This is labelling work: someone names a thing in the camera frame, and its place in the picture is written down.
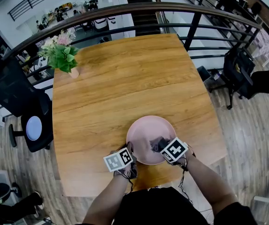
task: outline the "staircase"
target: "staircase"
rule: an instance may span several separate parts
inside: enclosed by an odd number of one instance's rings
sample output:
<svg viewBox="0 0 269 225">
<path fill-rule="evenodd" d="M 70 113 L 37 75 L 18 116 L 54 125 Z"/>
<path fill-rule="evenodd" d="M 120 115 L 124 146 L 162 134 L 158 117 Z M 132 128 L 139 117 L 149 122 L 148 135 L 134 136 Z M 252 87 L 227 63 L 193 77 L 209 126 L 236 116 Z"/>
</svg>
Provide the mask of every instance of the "staircase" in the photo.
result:
<svg viewBox="0 0 269 225">
<path fill-rule="evenodd" d="M 152 2 L 152 0 L 128 0 L 128 3 L 134 2 Z M 158 24 L 155 13 L 144 13 L 144 14 L 133 14 L 133 23 L 134 26 L 144 25 L 144 24 Z M 141 29 L 136 31 L 136 36 L 151 35 L 151 34 L 160 34 L 158 29 Z"/>
</svg>

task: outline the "white round object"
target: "white round object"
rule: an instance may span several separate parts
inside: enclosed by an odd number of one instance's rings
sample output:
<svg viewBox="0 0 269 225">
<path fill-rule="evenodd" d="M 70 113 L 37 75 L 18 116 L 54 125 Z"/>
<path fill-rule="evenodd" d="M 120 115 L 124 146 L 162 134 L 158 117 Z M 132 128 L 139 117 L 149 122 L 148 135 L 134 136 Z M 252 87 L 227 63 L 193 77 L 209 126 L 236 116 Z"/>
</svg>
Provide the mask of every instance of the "white round object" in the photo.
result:
<svg viewBox="0 0 269 225">
<path fill-rule="evenodd" d="M 41 135 L 42 124 L 37 116 L 30 117 L 26 125 L 26 134 L 31 141 L 38 140 Z"/>
</svg>

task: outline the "wooden table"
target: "wooden table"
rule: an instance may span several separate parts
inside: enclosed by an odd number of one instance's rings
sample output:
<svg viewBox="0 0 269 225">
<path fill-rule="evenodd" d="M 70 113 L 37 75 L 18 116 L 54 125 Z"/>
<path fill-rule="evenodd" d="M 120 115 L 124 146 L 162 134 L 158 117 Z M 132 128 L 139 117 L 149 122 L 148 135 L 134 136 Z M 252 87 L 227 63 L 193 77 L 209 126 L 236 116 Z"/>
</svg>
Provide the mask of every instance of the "wooden table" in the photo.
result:
<svg viewBox="0 0 269 225">
<path fill-rule="evenodd" d="M 103 157 L 125 144 L 140 117 L 167 119 L 209 165 L 226 155 L 216 113 L 175 34 L 126 38 L 82 49 L 80 76 L 55 72 L 54 145 L 67 196 L 97 196 L 113 174 Z M 134 190 L 181 177 L 178 166 L 138 164 Z"/>
</svg>

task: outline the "green leaves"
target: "green leaves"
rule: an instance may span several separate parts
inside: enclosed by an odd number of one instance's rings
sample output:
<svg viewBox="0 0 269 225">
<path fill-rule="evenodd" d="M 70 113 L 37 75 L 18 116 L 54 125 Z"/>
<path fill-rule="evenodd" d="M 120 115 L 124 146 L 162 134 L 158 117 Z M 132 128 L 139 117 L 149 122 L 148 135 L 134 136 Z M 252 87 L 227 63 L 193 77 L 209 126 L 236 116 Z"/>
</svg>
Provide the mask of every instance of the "green leaves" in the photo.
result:
<svg viewBox="0 0 269 225">
<path fill-rule="evenodd" d="M 66 48 L 64 49 L 64 53 L 65 53 L 65 54 L 69 54 L 69 52 L 70 52 L 70 47 L 66 47 Z"/>
<path fill-rule="evenodd" d="M 72 60 L 74 60 L 74 56 L 71 55 L 71 54 L 68 54 L 68 55 L 67 55 L 67 61 L 68 61 L 68 62 L 72 62 Z"/>
<path fill-rule="evenodd" d="M 72 46 L 64 46 L 56 44 L 54 48 L 42 51 L 39 55 L 48 57 L 48 65 L 52 68 L 59 68 L 65 73 L 70 73 L 72 68 L 77 66 L 75 55 L 78 49 Z"/>
</svg>

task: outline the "pink flower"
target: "pink flower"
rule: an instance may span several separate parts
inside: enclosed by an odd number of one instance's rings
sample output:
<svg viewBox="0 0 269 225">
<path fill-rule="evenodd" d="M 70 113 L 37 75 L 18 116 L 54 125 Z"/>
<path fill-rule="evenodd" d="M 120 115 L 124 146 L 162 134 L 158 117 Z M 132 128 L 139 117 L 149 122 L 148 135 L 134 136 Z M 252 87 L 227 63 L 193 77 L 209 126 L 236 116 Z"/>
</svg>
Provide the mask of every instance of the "pink flower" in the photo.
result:
<svg viewBox="0 0 269 225">
<path fill-rule="evenodd" d="M 58 36 L 57 44 L 68 46 L 72 40 L 69 38 L 69 35 L 66 33 L 62 33 Z"/>
</svg>

